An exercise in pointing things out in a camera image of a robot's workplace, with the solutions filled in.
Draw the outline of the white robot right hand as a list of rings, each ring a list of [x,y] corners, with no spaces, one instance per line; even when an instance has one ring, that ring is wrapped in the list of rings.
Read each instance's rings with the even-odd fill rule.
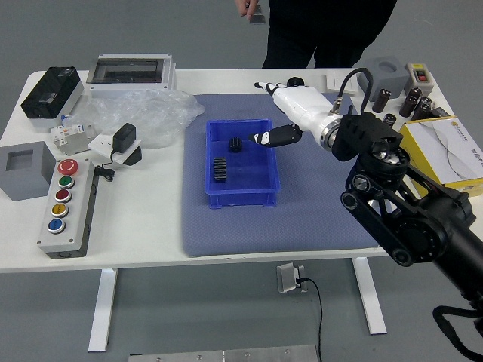
[[[309,132],[319,146],[331,150],[341,117],[331,113],[332,104],[325,96],[305,85],[285,87],[280,83],[256,82],[254,86],[266,91],[291,123],[251,134],[250,141],[273,148],[296,143],[304,132]]]

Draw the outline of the person's hand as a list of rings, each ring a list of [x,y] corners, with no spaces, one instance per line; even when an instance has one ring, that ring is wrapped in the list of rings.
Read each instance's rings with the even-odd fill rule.
[[[235,0],[235,6],[241,17],[252,17],[258,6],[258,0]]]

